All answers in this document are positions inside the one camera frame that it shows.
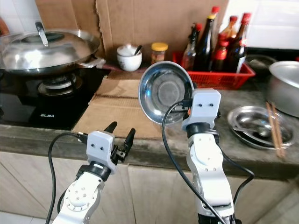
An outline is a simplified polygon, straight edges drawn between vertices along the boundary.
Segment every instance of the concrete countertop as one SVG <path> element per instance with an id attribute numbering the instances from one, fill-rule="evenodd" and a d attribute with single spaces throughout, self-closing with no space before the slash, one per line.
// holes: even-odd
<path id="1" fill-rule="evenodd" d="M 234 161 L 251 169 L 256 177 L 267 179 L 292 179 L 299 174 L 299 119 L 284 115 L 293 124 L 295 144 L 286 150 L 285 160 L 276 156 L 274 151 L 258 150 L 240 142 L 230 131 L 227 114 L 230 110 L 245 105 L 265 107 L 265 86 L 248 81 L 240 90 L 220 91 L 221 118 L 215 120 L 215 129 L 220 133 L 220 146 Z M 0 125 L 0 151 L 47 156 L 48 147 L 52 139 L 65 131 L 41 129 L 20 126 Z M 189 170 L 186 163 L 187 136 L 181 131 L 180 124 L 168 128 L 168 141 L 177 161 L 185 170 Z M 116 144 L 121 146 L 124 139 L 116 138 Z M 86 147 L 72 137 L 61 138 L 53 149 L 53 157 L 86 159 Z M 162 140 L 135 139 L 126 163 L 174 168 Z M 232 167 L 226 161 L 223 163 L 227 175 L 246 175 L 246 173 Z"/>

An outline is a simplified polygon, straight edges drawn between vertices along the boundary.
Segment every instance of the cardboard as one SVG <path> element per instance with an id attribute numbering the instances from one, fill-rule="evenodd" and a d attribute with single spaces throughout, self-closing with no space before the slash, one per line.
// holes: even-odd
<path id="1" fill-rule="evenodd" d="M 127 43 L 142 44 L 144 60 L 150 45 L 166 42 L 173 51 L 184 50 L 193 22 L 206 23 L 213 6 L 220 6 L 218 23 L 228 0 L 36 0 L 46 28 L 72 28 L 91 32 L 102 39 L 99 54 L 116 59 L 116 49 Z"/>
<path id="2" fill-rule="evenodd" d="M 115 80 L 104 78 L 96 95 L 138 98 L 139 80 Z"/>
<path id="3" fill-rule="evenodd" d="M 113 71 L 104 78 L 73 131 L 90 133 L 117 121 L 116 137 L 126 138 L 132 127 L 136 138 L 160 139 L 161 127 L 150 121 L 138 101 L 141 73 Z"/>
<path id="4" fill-rule="evenodd" d="M 113 121 L 118 123 L 113 132 L 116 137 L 126 138 L 130 129 L 134 127 L 135 138 L 161 138 L 161 127 L 144 115 L 136 98 L 94 96 L 73 131 L 90 133 L 94 130 L 104 130 Z"/>

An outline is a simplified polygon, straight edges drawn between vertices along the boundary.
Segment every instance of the glass jar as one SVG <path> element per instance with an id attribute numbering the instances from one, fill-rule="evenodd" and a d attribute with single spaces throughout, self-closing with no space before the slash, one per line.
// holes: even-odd
<path id="1" fill-rule="evenodd" d="M 151 64 L 156 62 L 164 61 L 165 51 L 168 49 L 167 43 L 155 42 L 151 45 Z"/>

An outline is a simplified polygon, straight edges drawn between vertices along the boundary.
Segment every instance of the yellow lid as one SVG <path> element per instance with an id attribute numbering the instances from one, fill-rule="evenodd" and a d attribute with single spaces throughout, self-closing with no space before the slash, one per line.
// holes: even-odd
<path id="1" fill-rule="evenodd" d="M 215 14 L 210 14 L 207 18 L 213 20 L 213 19 L 215 19 L 215 17 L 216 17 Z"/>
<path id="2" fill-rule="evenodd" d="M 162 42 L 155 42 L 152 43 L 151 49 L 155 51 L 166 51 L 168 49 L 168 44 Z"/>

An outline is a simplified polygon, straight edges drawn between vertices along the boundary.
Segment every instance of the pan handle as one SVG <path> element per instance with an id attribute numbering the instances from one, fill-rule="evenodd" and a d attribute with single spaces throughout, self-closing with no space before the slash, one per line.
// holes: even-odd
<path id="1" fill-rule="evenodd" d="M 79 68 L 83 68 L 83 69 L 90 69 L 93 67 L 97 67 L 98 69 L 101 69 L 105 63 L 106 60 L 100 57 L 88 63 L 78 62 L 77 65 L 79 66 Z"/>
<path id="2" fill-rule="evenodd" d="M 41 22 L 36 22 L 36 29 L 38 31 L 38 34 L 43 42 L 43 45 L 45 47 L 48 47 L 49 43 L 48 43 L 48 40 L 47 40 L 47 37 L 46 37 L 46 34 L 45 34 L 45 30 L 43 28 L 43 25 Z"/>

